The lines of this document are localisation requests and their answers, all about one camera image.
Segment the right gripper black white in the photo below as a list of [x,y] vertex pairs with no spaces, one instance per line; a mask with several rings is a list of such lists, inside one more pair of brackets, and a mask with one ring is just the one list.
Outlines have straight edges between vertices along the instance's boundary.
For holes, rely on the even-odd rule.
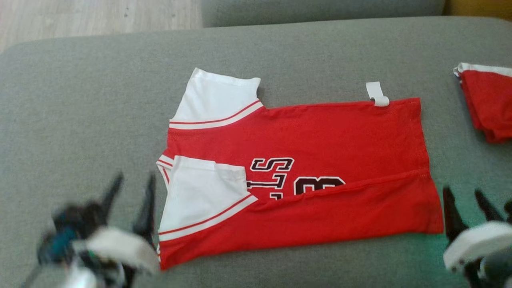
[[486,222],[468,227],[444,186],[443,215],[448,246],[443,263],[450,273],[463,276],[470,288],[512,288],[512,224],[506,222],[480,189],[475,199]]

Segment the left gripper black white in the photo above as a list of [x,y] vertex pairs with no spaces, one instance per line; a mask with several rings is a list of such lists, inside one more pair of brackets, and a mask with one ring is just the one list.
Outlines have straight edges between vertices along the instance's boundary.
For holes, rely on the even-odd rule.
[[[156,176],[151,174],[148,178],[141,209],[130,231],[107,224],[123,179],[119,172],[99,203],[68,204],[52,215],[54,228],[42,237],[38,264],[60,265],[68,270],[59,288],[132,288],[137,273],[158,273],[159,260],[153,242]],[[49,238],[66,228],[78,233],[72,242],[72,259],[69,263],[46,261]]]

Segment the red white sports shorts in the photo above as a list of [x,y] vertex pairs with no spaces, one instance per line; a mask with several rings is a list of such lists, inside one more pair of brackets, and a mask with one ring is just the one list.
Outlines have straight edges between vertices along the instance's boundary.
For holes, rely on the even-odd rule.
[[489,143],[512,140],[512,68],[461,62],[453,72],[474,128]]

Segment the red white numbered jersey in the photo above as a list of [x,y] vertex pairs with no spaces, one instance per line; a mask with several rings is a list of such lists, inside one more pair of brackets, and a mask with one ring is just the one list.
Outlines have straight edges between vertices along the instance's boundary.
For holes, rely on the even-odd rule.
[[195,68],[156,165],[161,270],[240,250],[440,234],[417,97],[267,108],[260,78]]

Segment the grey sofa seat cushion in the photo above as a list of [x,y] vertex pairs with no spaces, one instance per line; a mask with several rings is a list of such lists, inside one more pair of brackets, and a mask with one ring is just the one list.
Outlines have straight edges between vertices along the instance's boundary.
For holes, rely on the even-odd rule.
[[428,17],[205,28],[17,44],[0,54],[0,288],[37,264],[51,214],[100,197],[122,171],[110,224],[130,229],[195,67],[261,78],[267,107],[420,97],[430,171],[466,224],[474,190],[512,198],[512,142],[474,129],[453,69],[512,68],[512,22]]

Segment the yellow upholstered panel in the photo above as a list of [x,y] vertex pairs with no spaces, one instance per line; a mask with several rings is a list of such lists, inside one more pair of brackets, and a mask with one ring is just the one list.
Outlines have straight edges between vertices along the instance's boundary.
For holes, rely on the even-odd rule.
[[512,0],[446,0],[443,15],[499,18],[512,22]]

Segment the grey sofa back cushion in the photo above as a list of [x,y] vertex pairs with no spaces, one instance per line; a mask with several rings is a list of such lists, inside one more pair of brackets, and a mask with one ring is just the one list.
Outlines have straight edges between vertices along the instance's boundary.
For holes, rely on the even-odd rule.
[[204,27],[439,16],[446,0],[200,0]]

